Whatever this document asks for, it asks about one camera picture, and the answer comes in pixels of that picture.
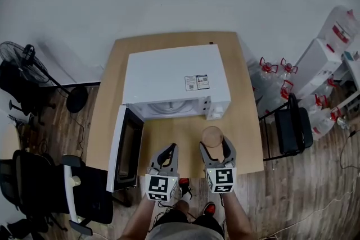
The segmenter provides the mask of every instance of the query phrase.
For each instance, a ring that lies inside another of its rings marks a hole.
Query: red shoe
[[[189,178],[180,178],[179,187],[181,191],[181,197],[183,197],[188,192],[190,193],[190,199],[192,198]]]
[[[215,210],[216,210],[216,206],[214,202],[209,202],[208,204],[206,204],[203,214],[207,216],[214,216]]]

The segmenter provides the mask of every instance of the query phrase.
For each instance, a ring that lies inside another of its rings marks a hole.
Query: open microwave door
[[[120,105],[107,171],[107,191],[136,186],[143,125],[143,118],[134,108]]]

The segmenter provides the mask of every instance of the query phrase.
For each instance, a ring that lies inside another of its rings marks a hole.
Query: wooden table
[[[139,175],[146,173],[151,156],[171,143],[179,146],[178,172],[183,178],[204,177],[199,141],[207,126],[219,127],[237,151],[238,174],[263,170],[263,151],[253,90],[246,61],[235,32],[189,32],[118,39],[112,48],[96,98],[87,148],[87,166],[107,170],[125,73],[130,53],[205,45],[219,46],[231,94],[231,104],[220,120],[204,116],[145,122]]]
[[[12,159],[12,155],[16,150],[20,149],[20,137],[16,127],[9,124],[6,127],[2,138],[1,159]]]

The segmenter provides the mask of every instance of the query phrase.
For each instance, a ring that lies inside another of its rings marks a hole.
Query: leg
[[[212,229],[218,232],[224,238],[224,230],[217,222],[217,220],[213,217],[214,214],[215,214],[215,204],[213,202],[210,202],[206,205],[204,209],[204,214],[199,216],[193,222],[193,224]]]
[[[179,186],[182,198],[175,204],[174,209],[171,209],[156,221],[154,227],[170,222],[189,223],[187,220],[187,213],[189,212],[188,201],[192,197],[189,178],[180,179]]]

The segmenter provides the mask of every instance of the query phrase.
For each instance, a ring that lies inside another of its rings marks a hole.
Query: microwave label
[[[209,78],[206,74],[185,76],[186,91],[209,89]]]

